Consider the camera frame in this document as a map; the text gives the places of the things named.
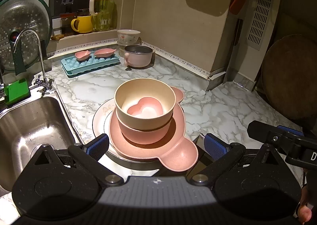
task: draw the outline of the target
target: green sponge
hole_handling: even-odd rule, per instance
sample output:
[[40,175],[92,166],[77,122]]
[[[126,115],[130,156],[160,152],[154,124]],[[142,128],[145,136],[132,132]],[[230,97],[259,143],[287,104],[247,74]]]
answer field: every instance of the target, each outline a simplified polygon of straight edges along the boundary
[[6,95],[4,97],[4,101],[7,105],[12,105],[31,96],[30,89],[25,78],[6,86],[4,88],[4,92]]

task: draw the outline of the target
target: sink drain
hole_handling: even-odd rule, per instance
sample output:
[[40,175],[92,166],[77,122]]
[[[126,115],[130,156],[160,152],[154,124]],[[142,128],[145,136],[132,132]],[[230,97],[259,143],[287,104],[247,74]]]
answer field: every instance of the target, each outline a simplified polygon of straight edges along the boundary
[[31,152],[30,159],[33,157],[33,155],[35,154],[35,152],[36,152],[42,145],[45,145],[45,146],[50,145],[50,146],[53,148],[53,150],[55,150],[55,148],[53,147],[53,145],[51,145],[51,144],[49,144],[49,143],[40,143],[40,144],[38,144],[37,146],[35,146],[35,147],[33,148],[32,152]]

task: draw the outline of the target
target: yellow mug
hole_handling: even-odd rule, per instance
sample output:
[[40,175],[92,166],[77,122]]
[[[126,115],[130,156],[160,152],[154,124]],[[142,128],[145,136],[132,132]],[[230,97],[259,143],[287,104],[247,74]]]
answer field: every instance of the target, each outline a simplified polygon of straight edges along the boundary
[[94,18],[91,15],[78,16],[72,20],[70,25],[75,32],[80,34],[91,33],[94,29]]

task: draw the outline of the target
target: green pitcher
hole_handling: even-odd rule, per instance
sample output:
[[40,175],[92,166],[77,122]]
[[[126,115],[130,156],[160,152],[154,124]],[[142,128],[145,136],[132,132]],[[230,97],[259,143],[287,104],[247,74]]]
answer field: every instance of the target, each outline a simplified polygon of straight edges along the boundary
[[90,0],[89,12],[95,19],[95,31],[108,31],[112,21],[115,0]]

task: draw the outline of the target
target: screw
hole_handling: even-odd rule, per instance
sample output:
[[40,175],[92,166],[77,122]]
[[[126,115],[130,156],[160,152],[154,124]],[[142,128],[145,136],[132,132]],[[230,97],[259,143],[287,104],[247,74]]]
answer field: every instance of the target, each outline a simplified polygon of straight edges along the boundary
[[208,180],[208,177],[204,174],[197,174],[192,179],[199,184],[203,184]]
[[108,175],[105,179],[108,183],[115,184],[121,180],[121,177],[119,177],[118,175]]

